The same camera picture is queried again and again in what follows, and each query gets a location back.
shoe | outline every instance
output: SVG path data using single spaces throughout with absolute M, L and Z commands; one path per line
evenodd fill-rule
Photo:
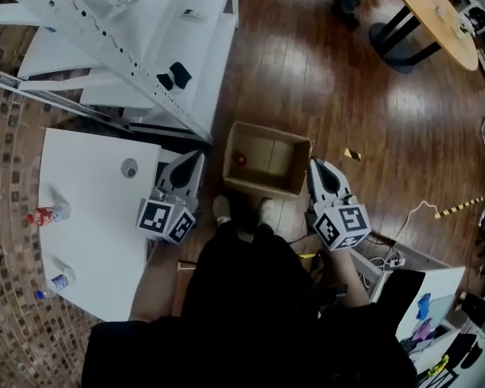
M 217 226 L 226 223 L 232 219 L 230 213 L 230 202 L 226 196 L 216 196 L 212 203 L 212 213 L 216 218 Z
M 338 17 L 348 30 L 354 31 L 359 27 L 359 22 L 353 13 L 345 13 L 339 4 L 333 4 L 331 8 L 332 14 Z
M 259 205 L 259 224 L 267 224 L 272 229 L 275 229 L 278 225 L 276 222 L 276 208 L 275 201 L 271 198 L 263 198 Z

brick wall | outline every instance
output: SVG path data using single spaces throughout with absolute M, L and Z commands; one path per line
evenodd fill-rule
M 0 70 L 16 73 L 35 31 L 0 26 Z M 68 119 L 0 88 L 0 386 L 78 386 L 97 322 L 60 297 L 33 296 L 45 277 L 38 231 L 25 216 L 37 204 L 45 129 Z

hazard tape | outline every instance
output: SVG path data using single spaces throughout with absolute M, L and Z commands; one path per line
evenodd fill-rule
M 345 148 L 345 157 L 355 159 L 356 161 L 361 160 L 361 154 L 358 154 L 357 152 L 351 151 L 349 148 Z
M 450 209 L 440 211 L 439 213 L 435 214 L 435 218 L 439 219 L 439 218 L 442 218 L 443 216 L 449 216 L 450 214 L 456 213 L 458 210 L 462 210 L 466 207 L 469 207 L 470 205 L 480 203 L 481 201 L 485 201 L 485 196 L 475 198 L 474 200 L 471 200 L 471 201 L 467 201 L 466 203 L 460 204 L 458 207 L 452 207 Z

forearm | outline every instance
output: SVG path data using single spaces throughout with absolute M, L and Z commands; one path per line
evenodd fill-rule
M 346 307 L 364 306 L 370 303 L 366 289 L 361 283 L 349 250 L 337 250 L 330 253 L 332 274 L 339 283 L 347 285 L 347 295 L 340 298 Z
M 157 243 L 138 282 L 129 320 L 151 322 L 171 313 L 179 253 L 174 246 Z

black table base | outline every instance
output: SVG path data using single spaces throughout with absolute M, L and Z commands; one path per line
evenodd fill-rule
M 433 42 L 419 52 L 413 49 L 406 36 L 420 25 L 419 20 L 412 16 L 403 26 L 395 29 L 409 14 L 410 9 L 405 6 L 388 24 L 375 23 L 369 30 L 373 48 L 389 67 L 401 74 L 409 74 L 417 63 L 441 48 L 437 42 Z

